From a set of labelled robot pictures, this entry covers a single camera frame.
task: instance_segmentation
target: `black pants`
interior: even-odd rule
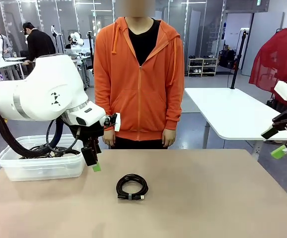
[[[111,146],[113,150],[161,150],[168,149],[163,147],[162,140],[145,140],[134,141],[120,137],[116,137],[115,146]]]

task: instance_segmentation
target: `hoodie pocket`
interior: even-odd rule
[[[120,113],[120,130],[137,131],[138,121],[138,91],[122,90],[118,97],[112,102],[113,113]]]
[[[141,130],[163,131],[166,121],[166,102],[157,92],[142,92]]]

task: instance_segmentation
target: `hand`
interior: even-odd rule
[[[162,133],[163,147],[169,147],[175,142],[176,131],[165,129]]]
[[[115,130],[106,130],[103,135],[103,142],[108,146],[114,146],[116,142]]]

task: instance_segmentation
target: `person in orange hoodie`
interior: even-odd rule
[[[106,130],[103,141],[112,149],[167,148],[181,116],[182,41],[173,27],[147,17],[151,0],[119,4],[126,17],[104,27],[95,44],[96,104],[121,115],[120,131]]]

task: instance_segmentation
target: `clear plastic container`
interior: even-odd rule
[[[23,136],[16,139],[23,147],[30,149],[46,143],[46,135]],[[62,135],[58,146],[69,147],[74,142],[71,134]],[[74,150],[80,151],[83,144],[77,141]],[[78,155],[67,154],[59,158],[22,159],[7,146],[0,153],[0,166],[4,168],[11,181],[30,181],[45,179],[74,178],[81,175],[85,159],[82,153]]]

